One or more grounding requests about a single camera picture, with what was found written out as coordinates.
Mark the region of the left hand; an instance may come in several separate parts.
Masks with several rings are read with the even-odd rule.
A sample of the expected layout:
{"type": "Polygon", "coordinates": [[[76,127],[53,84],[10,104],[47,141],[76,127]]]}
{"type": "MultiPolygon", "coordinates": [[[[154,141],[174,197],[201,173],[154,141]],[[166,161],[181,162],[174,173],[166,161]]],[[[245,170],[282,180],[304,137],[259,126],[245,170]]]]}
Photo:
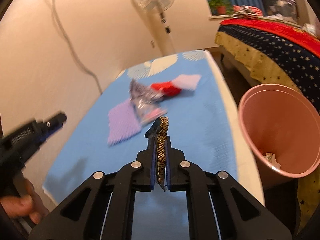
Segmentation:
{"type": "Polygon", "coordinates": [[[24,180],[27,194],[23,197],[4,196],[1,205],[10,218],[29,217],[35,224],[49,214],[41,197],[36,193],[33,184],[28,179],[24,180]]]}

